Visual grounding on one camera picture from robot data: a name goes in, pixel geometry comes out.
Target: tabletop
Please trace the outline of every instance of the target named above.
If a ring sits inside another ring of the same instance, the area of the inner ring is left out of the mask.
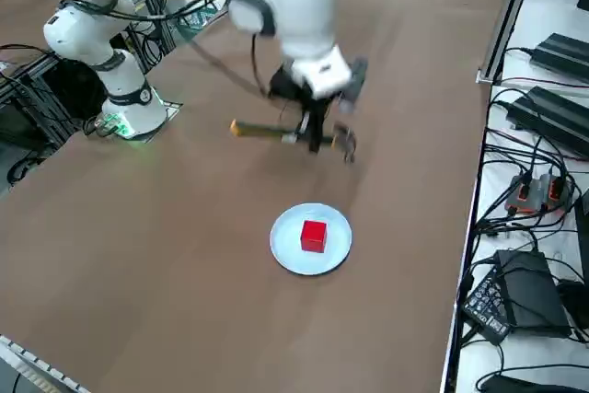
[[[586,32],[589,28],[589,12],[577,8],[576,5],[577,0],[524,0],[507,48],[534,49],[555,32],[576,40],[589,41]],[[528,89],[541,85],[557,94],[589,97],[587,84],[534,66],[529,60],[530,56],[523,52],[506,52],[501,75],[502,84]]]
[[[233,138],[280,109],[176,49],[149,80],[184,106],[153,142],[77,134],[0,203],[1,332],[93,392],[439,389],[500,2],[336,0],[345,56],[370,63],[351,168]],[[198,42],[251,78],[249,35],[221,20]],[[266,81],[278,65],[260,42]],[[268,244],[308,201],[354,237],[314,279]]]

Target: cable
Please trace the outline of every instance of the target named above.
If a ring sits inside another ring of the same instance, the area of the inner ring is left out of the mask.
[[[25,43],[8,43],[7,45],[0,45],[0,51],[3,50],[34,50],[61,60],[61,58],[53,51],[44,50],[38,46]]]
[[[31,150],[28,154],[18,160],[6,173],[6,181],[10,186],[14,186],[19,181],[23,180],[25,176],[29,173],[30,167],[34,165],[40,165],[45,158],[39,157],[40,153],[37,152],[35,149]]]
[[[469,345],[478,344],[481,342],[486,342],[488,344],[491,344],[488,340],[480,339],[480,340],[466,342],[462,346],[462,348],[464,349],[464,348],[468,347]],[[505,369],[505,352],[503,351],[503,347],[501,346],[501,344],[494,345],[493,347],[495,347],[497,349],[497,352],[499,353],[499,362],[500,362],[499,372],[502,372]]]
[[[546,260],[548,261],[552,261],[552,262],[557,262],[559,264],[562,264],[563,266],[568,267],[569,269],[571,269],[571,271],[577,276],[577,278],[579,278],[579,280],[581,280],[581,283],[585,284],[585,279],[582,277],[582,275],[580,273],[578,273],[572,266],[571,264],[564,262],[563,260],[557,260],[555,258],[548,258],[546,257]]]
[[[260,79],[260,73],[258,72],[258,61],[256,60],[256,39],[258,38],[258,34],[254,34],[251,36],[251,51],[250,59],[251,59],[251,69],[254,73],[254,78],[256,79],[256,84],[258,85],[258,89],[260,90],[260,94],[262,97],[267,98],[269,96],[268,91],[266,90],[263,82]]]
[[[72,4],[82,11],[87,12],[88,14],[101,14],[103,16],[114,17],[114,18],[122,18],[126,20],[136,21],[136,22],[156,22],[156,21],[166,21],[166,20],[175,20],[181,17],[187,17],[193,14],[195,11],[200,9],[203,6],[197,6],[201,2],[207,2],[208,0],[191,0],[188,4],[180,8],[175,13],[171,14],[161,14],[161,15],[147,15],[147,16],[138,16],[133,14],[126,14],[120,11],[114,10],[105,10],[103,6],[99,6],[96,4],[92,4],[85,0],[67,0],[66,2]]]
[[[480,389],[480,383],[487,377],[501,375],[507,372],[515,372],[519,370],[539,370],[542,368],[556,368],[556,367],[564,367],[564,368],[581,368],[583,370],[589,370],[589,365],[580,365],[580,364],[543,364],[543,365],[521,365],[519,367],[509,367],[503,368],[502,370],[495,370],[494,372],[489,372],[487,375],[483,375],[479,378],[479,380],[475,383],[475,387],[478,391],[483,391]]]
[[[18,381],[20,381],[21,377],[22,375],[20,374],[20,372],[18,372],[17,378],[15,379],[15,383],[12,385],[12,393],[17,393]]]
[[[530,50],[529,48],[523,48],[520,46],[514,46],[513,48],[507,48],[505,50],[505,53],[508,53],[509,51],[521,51],[521,52],[525,52],[527,55],[532,55],[534,53],[534,50]]]

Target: wire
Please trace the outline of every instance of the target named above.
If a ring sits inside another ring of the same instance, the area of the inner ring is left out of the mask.
[[[266,98],[269,96],[268,91],[266,90],[263,82],[260,79],[260,72],[258,71],[258,61],[256,60],[256,39],[258,38],[258,34],[254,34],[251,36],[251,51],[249,52],[251,58],[251,69],[254,73],[254,78],[256,79],[256,84],[258,85],[258,89],[260,90],[260,94],[262,97]]]
[[[171,14],[160,14],[160,15],[148,15],[148,16],[138,16],[133,14],[126,14],[120,11],[106,11],[103,6],[99,6],[96,4],[92,4],[85,0],[67,0],[67,3],[73,4],[76,7],[82,9],[83,11],[87,12],[88,14],[101,14],[103,16],[114,17],[114,18],[122,18],[125,20],[131,20],[136,22],[157,22],[157,21],[166,21],[166,20],[175,20],[181,17],[187,17],[193,14],[194,12],[198,11],[203,7],[203,5],[199,6],[199,3],[205,2],[204,6],[208,4],[210,0],[191,0],[188,4],[180,8],[175,13]]]
[[[486,342],[488,344],[491,344],[489,342],[489,340],[480,339],[480,340],[474,340],[474,341],[466,342],[462,346],[462,348],[464,349],[465,347],[468,347],[469,345],[478,344],[478,343],[481,343],[481,342]],[[501,344],[494,345],[494,347],[497,349],[497,352],[499,353],[499,364],[500,364],[499,365],[499,373],[500,373],[500,372],[502,372],[505,369],[505,352],[503,351],[503,347],[501,346]]]
[[[8,43],[7,45],[0,45],[0,51],[3,50],[34,50],[42,52],[46,55],[50,55],[51,57],[56,57],[57,59],[60,59],[60,57],[53,51],[44,50],[38,46],[28,45],[25,43]]]
[[[258,96],[260,91],[258,87],[251,84],[248,80],[244,77],[233,71],[229,68],[226,64],[224,64],[221,60],[217,59],[214,55],[207,52],[201,45],[199,45],[194,40],[187,40],[187,43],[192,47],[194,51],[196,51],[203,59],[205,59],[209,64],[217,68],[221,71],[225,76],[231,80],[235,85],[241,87],[246,92]]]
[[[503,368],[502,370],[495,370],[494,372],[489,372],[487,375],[483,375],[477,380],[475,383],[475,387],[478,391],[483,391],[480,389],[480,383],[487,377],[501,375],[507,372],[515,372],[519,370],[539,370],[542,368],[556,368],[556,367],[564,367],[564,368],[581,368],[583,370],[589,370],[589,365],[580,365],[580,364],[543,364],[543,365],[521,365],[519,367],[509,367]]]
[[[581,282],[583,284],[585,284],[585,279],[582,277],[582,275],[580,273],[578,273],[572,266],[571,264],[564,262],[563,260],[557,260],[555,258],[548,258],[546,257],[546,260],[548,261],[552,261],[552,262],[557,262],[559,264],[562,264],[563,266],[568,267],[569,269],[571,269],[571,271],[577,276],[577,278],[579,278],[579,280],[581,280]]]
[[[507,48],[505,50],[505,53],[508,53],[509,51],[521,51],[521,52],[525,52],[527,55],[532,55],[534,53],[534,50],[530,50],[529,48],[524,48],[521,46],[514,46],[513,48]]]
[[[12,385],[12,393],[17,393],[18,381],[20,381],[21,377],[22,375],[20,374],[20,372],[18,372],[17,378],[15,379],[15,383]]]

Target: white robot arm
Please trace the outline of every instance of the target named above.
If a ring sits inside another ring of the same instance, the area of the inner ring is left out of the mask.
[[[333,0],[229,0],[239,29],[280,40],[283,69],[314,99],[342,92],[352,71],[335,44]]]
[[[87,1],[105,9],[134,13],[132,0]],[[166,107],[147,83],[134,57],[110,46],[110,39],[128,24],[127,20],[88,14],[70,4],[57,11],[43,27],[46,41],[57,54],[87,64],[97,73],[108,92],[102,117],[116,126],[116,134],[126,139],[156,130],[167,118]]]

